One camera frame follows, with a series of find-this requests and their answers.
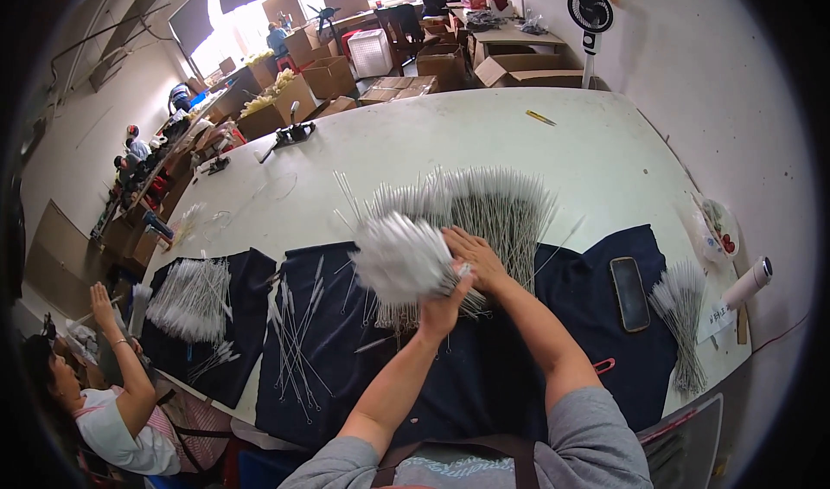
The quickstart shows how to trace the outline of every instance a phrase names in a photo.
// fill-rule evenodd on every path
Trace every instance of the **white shirt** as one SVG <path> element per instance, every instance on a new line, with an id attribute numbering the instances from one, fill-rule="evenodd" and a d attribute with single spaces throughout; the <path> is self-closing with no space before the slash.
<path id="1" fill-rule="evenodd" d="M 169 438 L 144 426 L 133 439 L 115 406 L 112 390 L 82 390 L 84 408 L 103 406 L 75 420 L 80 435 L 99 457 L 113 466 L 140 475 L 172 475 L 181 471 L 176 447 Z"/>

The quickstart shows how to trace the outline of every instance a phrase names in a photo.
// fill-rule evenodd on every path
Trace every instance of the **work table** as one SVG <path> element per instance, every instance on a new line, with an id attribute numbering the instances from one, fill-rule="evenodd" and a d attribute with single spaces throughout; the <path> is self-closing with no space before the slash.
<path id="1" fill-rule="evenodd" d="M 556 125 L 527 116 L 529 109 Z M 232 162 L 222 172 L 199 175 L 170 221 L 204 202 L 208 216 L 227 210 L 232 222 L 221 234 L 209 233 L 212 242 L 201 227 L 171 252 L 157 249 L 144 284 L 177 256 L 198 257 L 202 249 L 208 256 L 224 256 L 255 247 L 279 262 L 286 250 L 351 240 L 334 213 L 339 210 L 350 223 L 354 218 L 332 176 L 335 169 L 346 173 L 358 202 L 370 198 L 382 182 L 412 184 L 437 166 L 502 166 L 538 173 L 548 189 L 559 192 L 560 205 L 542 242 L 560 245 L 585 215 L 566 243 L 576 252 L 618 230 L 650 224 L 668 265 L 696 260 L 681 222 L 690 216 L 689 196 L 696 187 L 625 96 L 542 87 L 462 90 L 347 110 L 316 125 L 308 141 L 275 151 L 264 164 L 253 154 L 264 153 L 272 135 L 227 153 Z M 732 266 L 705 267 L 708 307 L 737 276 Z M 709 389 L 750 356 L 751 340 L 738 345 L 735 325 L 717 335 L 717 348 L 709 339 L 697 347 Z M 254 423 L 259 370 L 257 362 L 235 409 L 214 405 Z M 670 386 L 663 415 L 689 402 Z"/>

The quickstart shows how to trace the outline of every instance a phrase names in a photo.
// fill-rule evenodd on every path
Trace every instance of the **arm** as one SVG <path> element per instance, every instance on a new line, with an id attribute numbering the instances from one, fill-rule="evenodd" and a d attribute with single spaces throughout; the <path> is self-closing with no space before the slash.
<path id="1" fill-rule="evenodd" d="M 453 255 L 476 267 L 476 288 L 491 294 L 507 311 L 545 374 L 545 412 L 550 413 L 566 393 L 587 386 L 602 388 L 585 352 L 550 309 L 507 275 L 486 240 L 460 227 L 443 232 Z"/>
<path id="2" fill-rule="evenodd" d="M 383 458 L 392 435 L 418 398 L 441 341 L 455 327 L 458 307 L 472 282 L 473 276 L 465 276 L 451 297 L 421 303 L 418 332 L 368 385 L 338 437 L 361 438 Z"/>
<path id="3" fill-rule="evenodd" d="M 92 298 L 92 312 L 96 322 L 109 341 L 124 377 L 124 393 L 115 400 L 115 406 L 130 435 L 135 438 L 153 412 L 156 401 L 155 389 L 147 378 L 141 361 L 136 357 L 132 343 L 122 341 L 125 337 L 115 323 L 115 315 L 104 286 L 98 282 L 89 288 L 89 295 Z"/>

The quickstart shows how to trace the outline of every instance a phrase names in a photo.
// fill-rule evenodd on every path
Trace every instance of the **white basket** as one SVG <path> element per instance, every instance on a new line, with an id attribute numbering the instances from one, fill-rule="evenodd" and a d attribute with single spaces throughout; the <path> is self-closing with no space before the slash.
<path id="1" fill-rule="evenodd" d="M 356 33 L 348 39 L 354 69 L 358 77 L 381 77 L 392 70 L 389 41 L 382 29 Z"/>

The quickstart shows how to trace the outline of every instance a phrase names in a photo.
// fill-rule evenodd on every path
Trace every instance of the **gray t-shirt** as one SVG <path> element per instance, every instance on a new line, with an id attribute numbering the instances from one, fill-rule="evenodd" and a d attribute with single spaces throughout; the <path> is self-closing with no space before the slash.
<path id="1" fill-rule="evenodd" d="M 549 444 L 536 442 L 540 489 L 651 487 L 642 447 L 612 395 L 598 387 L 566 394 L 548 415 Z M 512 458 L 422 447 L 395 470 L 395 485 L 440 489 L 515 487 Z M 285 479 L 280 489 L 368 489 L 379 463 L 368 442 L 335 438 Z"/>

